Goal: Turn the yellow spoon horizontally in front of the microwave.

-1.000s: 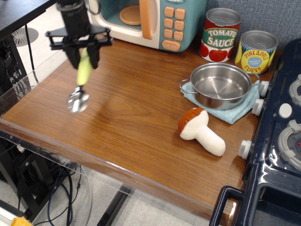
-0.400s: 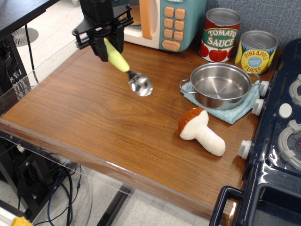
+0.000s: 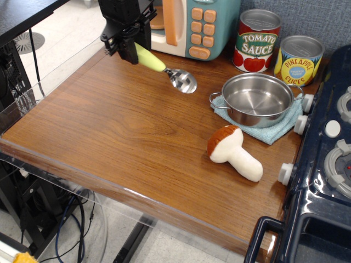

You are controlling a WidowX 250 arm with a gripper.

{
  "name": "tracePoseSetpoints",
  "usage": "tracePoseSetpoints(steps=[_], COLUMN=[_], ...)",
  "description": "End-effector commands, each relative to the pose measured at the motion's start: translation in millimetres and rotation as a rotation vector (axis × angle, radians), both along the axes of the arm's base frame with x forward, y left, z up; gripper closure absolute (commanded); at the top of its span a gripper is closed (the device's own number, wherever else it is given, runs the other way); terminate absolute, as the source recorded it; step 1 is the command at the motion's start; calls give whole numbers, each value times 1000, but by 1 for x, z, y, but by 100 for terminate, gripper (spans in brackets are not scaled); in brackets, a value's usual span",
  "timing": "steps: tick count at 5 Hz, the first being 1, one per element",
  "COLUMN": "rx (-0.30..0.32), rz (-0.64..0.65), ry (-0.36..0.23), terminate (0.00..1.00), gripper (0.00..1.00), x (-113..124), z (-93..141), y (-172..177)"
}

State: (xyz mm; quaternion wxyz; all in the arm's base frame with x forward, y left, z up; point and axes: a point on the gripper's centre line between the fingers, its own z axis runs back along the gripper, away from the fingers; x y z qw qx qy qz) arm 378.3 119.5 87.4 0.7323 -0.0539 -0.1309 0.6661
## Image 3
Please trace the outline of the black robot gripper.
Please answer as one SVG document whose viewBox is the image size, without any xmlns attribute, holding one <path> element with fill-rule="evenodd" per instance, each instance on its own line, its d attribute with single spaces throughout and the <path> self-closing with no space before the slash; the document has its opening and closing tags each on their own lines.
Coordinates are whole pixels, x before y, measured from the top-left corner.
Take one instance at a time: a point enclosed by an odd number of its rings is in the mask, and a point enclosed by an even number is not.
<svg viewBox="0 0 351 263">
<path fill-rule="evenodd" d="M 153 1 L 101 0 L 98 3 L 106 20 L 100 39 L 107 54 L 118 53 L 122 60 L 137 65 L 135 42 L 151 50 L 150 21 L 156 16 Z"/>
</svg>

